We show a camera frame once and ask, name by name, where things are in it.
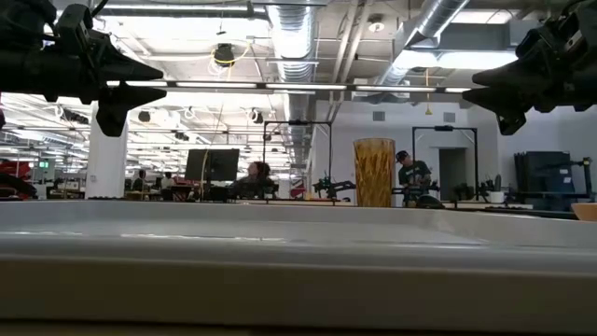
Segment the robot workstation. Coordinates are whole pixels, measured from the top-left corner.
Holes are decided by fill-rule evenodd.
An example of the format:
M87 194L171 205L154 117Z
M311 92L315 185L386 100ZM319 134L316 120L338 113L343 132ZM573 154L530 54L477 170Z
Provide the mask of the robot workstation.
M597 334L597 0L0 0L0 335Z

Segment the baseball cap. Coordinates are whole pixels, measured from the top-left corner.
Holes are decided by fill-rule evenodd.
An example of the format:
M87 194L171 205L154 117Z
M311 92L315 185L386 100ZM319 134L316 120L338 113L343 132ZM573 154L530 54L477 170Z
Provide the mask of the baseball cap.
M396 162L400 163L408 157L409 153L406 150L400 150L396 153Z

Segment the person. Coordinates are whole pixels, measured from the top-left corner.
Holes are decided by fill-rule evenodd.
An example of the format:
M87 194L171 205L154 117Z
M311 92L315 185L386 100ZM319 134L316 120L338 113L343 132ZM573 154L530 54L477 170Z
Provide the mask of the person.
M396 161L402 164L398 171L398 183L404 188L426 187L431 183L431 171L423 161L414 161L406 150L396 153Z
M161 188L169 189L173 185L174 185L174 179L172 178L172 173L166 172L164 174L164 178L162 178L162 180L161 180Z
M272 194L275 198L275 184L270 179L270 166L263 161L255 161L247 168L248 175L235 181L230 189L235 196L241 198L265 198L266 194Z
M132 182L132 190L133 191L143 191L146 187L146 171L141 169L139 170L139 176Z

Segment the ceiling vent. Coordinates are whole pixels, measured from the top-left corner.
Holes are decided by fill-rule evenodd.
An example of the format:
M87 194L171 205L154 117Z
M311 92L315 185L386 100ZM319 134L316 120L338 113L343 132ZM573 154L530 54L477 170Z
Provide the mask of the ceiling vent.
M454 112L444 112L444 122L456 122L456 114Z
M373 121L385 121L385 112L373 111Z

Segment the ceiling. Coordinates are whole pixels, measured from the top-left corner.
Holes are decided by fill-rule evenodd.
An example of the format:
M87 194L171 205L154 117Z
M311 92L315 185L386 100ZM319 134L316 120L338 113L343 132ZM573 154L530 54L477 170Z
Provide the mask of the ceiling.
M55 0L60 9L74 1ZM142 0L120 0L119 3L157 4ZM372 78L383 72L393 60L394 35L399 22L415 17L422 1L377 1L370 14L381 14L383 30L365 29L356 50L348 79ZM552 2L560 6L561 2ZM340 35L346 22L350 2L331 1L317 11L315 82L329 82L340 46ZM541 17L549 8L545 1L479 1L471 0L453 22L499 24L513 16ZM159 68L169 80L277 81L278 59L267 21L222 18L186 17L120 17L103 15L95 20L95 29L109 33L115 46L137 61ZM229 69L214 65L212 52L218 44L230 43L240 59ZM413 85L447 85L468 87L470 71L430 68L428 73L409 72ZM191 147L236 146L243 150L241 167L260 160L263 126L255 124L249 113L258 111L265 120L286 120L287 94L169 92L166 98L139 107L129 117L129 173L138 167L156 171L184 171L187 150ZM43 97L2 93L2 108L9 130L0 133L0 159L16 160L58 158L61 169L75 172L85 169L90 129L66 121L68 110L91 119L91 106L76 98L60 98L57 104L46 103ZM139 113L149 112L151 121L139 120ZM19 131L15 127L41 127L44 131ZM188 139L176 139L179 130ZM294 149L289 144L285 126L276 130L267 150L274 170L291 171ZM305 143L309 142L306 132Z

